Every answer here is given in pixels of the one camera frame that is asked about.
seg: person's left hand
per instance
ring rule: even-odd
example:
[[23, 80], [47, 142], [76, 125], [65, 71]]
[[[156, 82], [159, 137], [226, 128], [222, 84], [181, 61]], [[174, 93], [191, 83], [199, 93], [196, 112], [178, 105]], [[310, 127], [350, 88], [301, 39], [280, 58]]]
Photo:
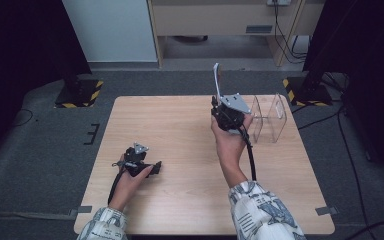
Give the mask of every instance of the person's left hand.
[[143, 169], [138, 175], [136, 175], [136, 177], [132, 177], [129, 171], [124, 171], [117, 183], [113, 198], [108, 204], [108, 207], [122, 212], [130, 199], [132, 199], [135, 195], [139, 185], [146, 178], [146, 176], [149, 175], [152, 168], [153, 166], [151, 165]]

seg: black base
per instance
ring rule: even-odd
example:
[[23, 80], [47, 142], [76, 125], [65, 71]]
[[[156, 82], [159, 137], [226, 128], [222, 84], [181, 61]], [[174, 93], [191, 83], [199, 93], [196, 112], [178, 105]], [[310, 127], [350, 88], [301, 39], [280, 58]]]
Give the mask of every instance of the black base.
[[66, 85], [64, 85], [60, 94], [58, 95], [55, 104], [61, 105], [65, 103], [82, 104], [91, 101], [92, 95], [95, 93], [96, 85], [99, 80], [79, 80], [81, 88], [77, 92], [70, 92]]
[[317, 89], [314, 91], [304, 91], [302, 85], [304, 83], [304, 77], [288, 77], [290, 91], [292, 91], [294, 96], [294, 101], [291, 102], [311, 102], [311, 103], [324, 103], [327, 105], [332, 105], [332, 98], [330, 97], [329, 92], [326, 87], [323, 85], [318, 85]]

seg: hand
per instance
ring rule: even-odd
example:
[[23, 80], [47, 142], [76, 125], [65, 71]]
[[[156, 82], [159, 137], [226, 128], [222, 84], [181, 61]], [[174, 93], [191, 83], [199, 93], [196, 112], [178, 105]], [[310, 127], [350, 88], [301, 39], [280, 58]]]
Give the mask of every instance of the hand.
[[[253, 116], [251, 114], [245, 114], [244, 126], [247, 130], [251, 125], [252, 119]], [[232, 188], [246, 181], [247, 178], [239, 167], [239, 160], [246, 145], [242, 136], [221, 130], [214, 116], [211, 116], [211, 130], [216, 138], [217, 155], [224, 178], [229, 187]]]
[[124, 210], [124, 207], [133, 198], [136, 190], [139, 188], [139, 185], [142, 181], [149, 175], [153, 166], [148, 166], [143, 169], [136, 177], [132, 177], [129, 171], [124, 171], [121, 175], [120, 180], [117, 183], [117, 186], [114, 190], [113, 198], [108, 204], [108, 207], [116, 209], [120, 212]]

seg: black and yellow hazard tape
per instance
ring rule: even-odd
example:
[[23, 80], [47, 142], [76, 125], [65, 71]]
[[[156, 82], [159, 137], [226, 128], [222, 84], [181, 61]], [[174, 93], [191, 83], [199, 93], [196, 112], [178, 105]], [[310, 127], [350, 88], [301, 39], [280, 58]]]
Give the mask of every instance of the black and yellow hazard tape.
[[88, 102], [83, 102], [83, 103], [72, 103], [72, 102], [66, 102], [66, 103], [60, 103], [60, 104], [55, 104], [55, 108], [77, 108], [77, 107], [92, 107], [93, 104], [96, 101], [96, 98], [99, 95], [99, 92], [101, 91], [101, 87], [104, 81], [97, 81], [95, 89], [93, 93], [90, 96], [90, 100]]
[[292, 106], [329, 106], [331, 105], [330, 102], [324, 102], [320, 100], [307, 100], [307, 101], [302, 101], [297, 99], [288, 79], [283, 79], [283, 86], [285, 87], [286, 93], [288, 94], [289, 101], [291, 102]]

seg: person's right hand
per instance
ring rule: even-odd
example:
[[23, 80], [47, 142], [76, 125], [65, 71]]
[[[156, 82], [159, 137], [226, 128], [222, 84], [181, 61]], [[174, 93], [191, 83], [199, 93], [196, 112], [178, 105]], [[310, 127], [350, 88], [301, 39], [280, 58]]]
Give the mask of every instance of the person's right hand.
[[[244, 126], [246, 129], [251, 125], [253, 116], [245, 114]], [[239, 134], [232, 134], [219, 128], [214, 116], [211, 116], [211, 130], [216, 138], [217, 155], [229, 187], [248, 180], [239, 167], [239, 160], [245, 148], [245, 141]]]

